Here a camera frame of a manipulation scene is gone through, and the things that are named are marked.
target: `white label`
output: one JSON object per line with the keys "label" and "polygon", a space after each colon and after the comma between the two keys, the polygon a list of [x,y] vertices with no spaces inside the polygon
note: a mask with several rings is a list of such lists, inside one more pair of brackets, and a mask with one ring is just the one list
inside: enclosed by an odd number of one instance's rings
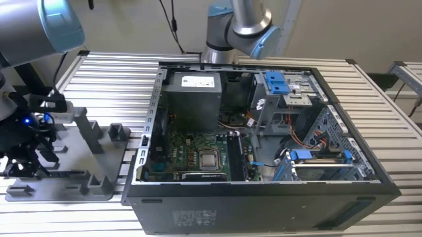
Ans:
{"label": "white label", "polygon": [[255,122],[255,120],[252,120],[252,119],[250,118],[250,120],[248,120],[248,122],[246,123],[246,125],[247,125],[248,127],[251,127],[251,126],[254,125],[254,122]]}
{"label": "white label", "polygon": [[184,87],[215,87],[214,77],[184,76],[181,78],[181,86]]}
{"label": "white label", "polygon": [[280,162],[282,162],[282,160],[279,159],[279,158],[276,158],[275,160],[274,160],[274,163],[278,165],[278,164],[280,164]]}
{"label": "white label", "polygon": [[296,84],[290,84],[291,89],[300,89],[300,87]]}

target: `green circuit board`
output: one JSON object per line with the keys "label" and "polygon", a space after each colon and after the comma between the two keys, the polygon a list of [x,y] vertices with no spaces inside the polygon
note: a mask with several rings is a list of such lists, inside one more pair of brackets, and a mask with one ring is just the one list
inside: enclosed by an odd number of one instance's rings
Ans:
{"label": "green circuit board", "polygon": [[[243,153],[254,155],[251,140],[248,136],[242,139]],[[202,170],[200,153],[218,154],[218,169]],[[179,181],[179,175],[189,172],[218,172],[227,174],[230,181],[230,162],[227,157],[227,142],[224,134],[189,134],[173,132],[169,135],[169,148],[165,163],[152,165],[149,181],[173,182]],[[251,181],[259,180],[255,172]]]}

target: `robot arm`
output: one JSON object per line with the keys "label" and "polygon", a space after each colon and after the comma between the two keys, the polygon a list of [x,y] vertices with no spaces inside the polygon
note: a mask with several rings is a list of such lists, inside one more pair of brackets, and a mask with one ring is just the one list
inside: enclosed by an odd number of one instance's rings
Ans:
{"label": "robot arm", "polygon": [[208,7],[204,63],[236,63],[235,49],[254,59],[266,58],[276,47],[280,28],[262,0],[219,1]]}
{"label": "robot arm", "polygon": [[[83,29],[67,0],[0,0],[0,69],[65,53],[84,43]],[[8,157],[0,176],[32,177],[41,166],[35,150],[56,162],[55,129],[48,116],[15,92],[0,73],[0,158]]]}

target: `computer chassis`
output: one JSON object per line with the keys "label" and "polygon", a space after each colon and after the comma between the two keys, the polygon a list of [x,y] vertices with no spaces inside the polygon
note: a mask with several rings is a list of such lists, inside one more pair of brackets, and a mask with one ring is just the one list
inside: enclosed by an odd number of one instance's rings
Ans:
{"label": "computer chassis", "polygon": [[316,68],[160,62],[147,113],[121,199],[147,234],[344,230],[400,195]]}

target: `metal table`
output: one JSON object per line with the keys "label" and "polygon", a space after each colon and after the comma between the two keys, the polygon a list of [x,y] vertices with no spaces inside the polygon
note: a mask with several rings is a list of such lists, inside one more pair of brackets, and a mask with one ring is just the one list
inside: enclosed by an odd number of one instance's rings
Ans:
{"label": "metal table", "polygon": [[422,97],[422,63],[396,61],[388,73],[395,74],[418,96]]}
{"label": "metal table", "polygon": [[[100,125],[120,122],[132,129],[115,196],[105,202],[5,202],[5,189],[13,180],[3,179],[0,234],[67,237],[89,231],[89,235],[99,236],[144,236],[131,207],[119,202],[129,159],[139,145],[159,61],[195,62],[198,57],[97,52],[76,57],[57,83],[59,90],[75,106],[88,107],[88,117]],[[403,194],[344,232],[286,233],[284,236],[422,236],[422,132],[360,67],[346,60],[294,58],[255,61],[240,57],[240,64],[318,67]]]}

